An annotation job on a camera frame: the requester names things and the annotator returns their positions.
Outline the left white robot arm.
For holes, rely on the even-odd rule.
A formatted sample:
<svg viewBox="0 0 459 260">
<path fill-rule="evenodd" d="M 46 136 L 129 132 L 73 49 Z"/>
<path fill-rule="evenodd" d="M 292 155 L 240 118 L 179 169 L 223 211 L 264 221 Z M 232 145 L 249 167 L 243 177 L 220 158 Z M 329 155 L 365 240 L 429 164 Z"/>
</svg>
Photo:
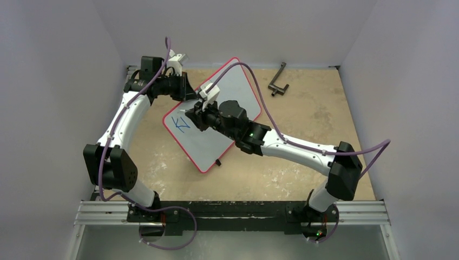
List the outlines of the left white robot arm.
<svg viewBox="0 0 459 260">
<path fill-rule="evenodd" d="M 197 95 L 182 70 L 186 54 L 161 57 L 143 56 L 139 67 L 128 67 L 120 106 L 105 133 L 95 144 L 87 144 L 83 156 L 92 184 L 103 201 L 106 190 L 140 207 L 140 214 L 153 222 L 161 216 L 158 194 L 138 179 L 138 170 L 128 155 L 139 123 L 153 101 L 161 95 L 175 101 L 196 100 Z"/>
</svg>

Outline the red framed whiteboard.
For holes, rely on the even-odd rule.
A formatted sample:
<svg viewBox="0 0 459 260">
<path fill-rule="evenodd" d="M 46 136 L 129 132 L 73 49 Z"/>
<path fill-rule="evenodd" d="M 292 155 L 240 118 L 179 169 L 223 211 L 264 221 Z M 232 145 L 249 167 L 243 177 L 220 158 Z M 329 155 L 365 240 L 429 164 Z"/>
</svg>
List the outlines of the red framed whiteboard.
<svg viewBox="0 0 459 260">
<path fill-rule="evenodd" d="M 236 100 L 247 111 L 250 120 L 259 117 L 262 108 L 256 88 L 242 66 L 234 66 L 217 86 L 220 88 L 218 103 Z M 163 116 L 162 122 L 199 172 L 206 173 L 234 146 L 234 141 L 211 128 L 199 131 L 184 113 L 179 112 L 180 109 L 192 109 L 195 103 L 195 100 L 178 103 Z"/>
</svg>

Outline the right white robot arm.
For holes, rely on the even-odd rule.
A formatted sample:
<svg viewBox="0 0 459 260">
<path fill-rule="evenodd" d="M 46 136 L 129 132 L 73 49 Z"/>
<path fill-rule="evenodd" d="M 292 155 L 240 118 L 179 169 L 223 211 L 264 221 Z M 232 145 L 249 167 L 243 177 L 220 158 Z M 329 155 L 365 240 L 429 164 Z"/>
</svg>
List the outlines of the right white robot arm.
<svg viewBox="0 0 459 260">
<path fill-rule="evenodd" d="M 207 107 L 198 101 L 185 111 L 185 116 L 200 131 L 211 128 L 231 139 L 244 153 L 285 159 L 326 176 L 304 205 L 305 216 L 310 220 L 319 219 L 336 201 L 352 201 L 355 197 L 362 163 L 347 142 L 333 146 L 300 139 L 290 141 L 271 127 L 250 120 L 235 100 Z"/>
</svg>

